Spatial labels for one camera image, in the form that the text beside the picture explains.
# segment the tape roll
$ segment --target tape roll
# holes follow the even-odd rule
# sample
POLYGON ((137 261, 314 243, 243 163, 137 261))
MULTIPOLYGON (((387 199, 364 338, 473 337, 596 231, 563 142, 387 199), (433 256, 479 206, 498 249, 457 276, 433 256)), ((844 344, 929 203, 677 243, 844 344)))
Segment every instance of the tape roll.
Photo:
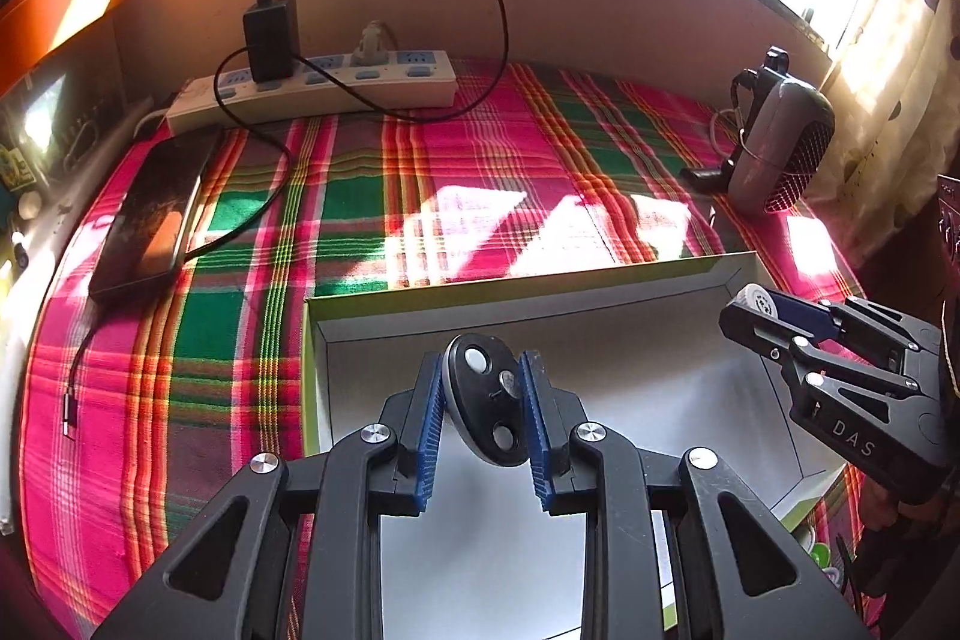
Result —
POLYGON ((757 285, 757 283, 747 283, 747 285, 742 287, 740 292, 733 297, 733 301, 739 302, 751 310, 756 310, 758 313, 765 314, 765 316, 778 317, 773 296, 767 292, 765 287, 757 285))

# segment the white power strip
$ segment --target white power strip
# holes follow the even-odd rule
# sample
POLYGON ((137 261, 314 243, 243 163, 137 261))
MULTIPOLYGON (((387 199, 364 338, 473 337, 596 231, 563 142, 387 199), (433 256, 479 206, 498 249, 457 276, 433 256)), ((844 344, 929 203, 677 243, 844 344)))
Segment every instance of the white power strip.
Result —
MULTIPOLYGON (((381 66, 353 66, 349 53, 309 60, 386 109, 453 106, 457 76, 443 50, 391 50, 389 55, 381 66)), ((220 97, 250 124, 368 110, 322 74, 303 64, 298 67, 292 77, 259 84, 248 68, 226 71, 220 75, 220 97)), ((205 125, 232 125, 213 98, 212 76, 191 80, 181 90, 167 112, 167 122, 174 134, 205 125)))

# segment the plaid blanket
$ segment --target plaid blanket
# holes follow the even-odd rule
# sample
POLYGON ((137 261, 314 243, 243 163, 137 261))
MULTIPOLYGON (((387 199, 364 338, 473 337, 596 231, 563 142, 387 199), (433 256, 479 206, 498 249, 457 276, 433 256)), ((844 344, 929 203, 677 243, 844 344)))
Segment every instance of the plaid blanket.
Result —
MULTIPOLYGON (((456 68, 463 105, 493 68, 456 68)), ((805 207, 748 221, 723 196, 690 194, 680 169, 717 162, 708 118, 666 92, 517 64, 456 121, 358 114, 264 126, 294 154, 286 193, 141 316, 97 330, 77 376, 74 440, 61 437, 61 394, 89 324, 86 285, 134 172, 165 132, 133 145, 64 255, 27 371, 23 528, 56 619, 89 637, 251 456, 301 456, 304 296, 747 249, 797 295, 859 292, 805 207)), ((280 175, 275 150, 230 132, 192 244, 241 223, 280 175)), ((827 523, 829 511, 817 512, 827 523)))

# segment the round black object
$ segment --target round black object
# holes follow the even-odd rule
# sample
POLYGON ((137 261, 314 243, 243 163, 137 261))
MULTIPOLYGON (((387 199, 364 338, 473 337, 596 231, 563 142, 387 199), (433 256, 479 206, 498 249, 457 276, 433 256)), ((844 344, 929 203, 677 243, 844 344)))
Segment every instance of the round black object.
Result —
POLYGON ((450 342, 440 367, 446 408, 460 437, 477 456, 501 467, 517 467, 528 458, 519 371, 504 342, 480 333, 450 342))

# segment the orange shelf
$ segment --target orange shelf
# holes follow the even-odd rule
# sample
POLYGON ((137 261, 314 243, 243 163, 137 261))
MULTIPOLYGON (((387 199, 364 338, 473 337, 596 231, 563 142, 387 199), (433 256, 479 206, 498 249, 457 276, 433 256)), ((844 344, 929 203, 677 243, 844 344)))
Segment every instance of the orange shelf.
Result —
POLYGON ((0 95, 123 0, 11 0, 0 7, 0 95))

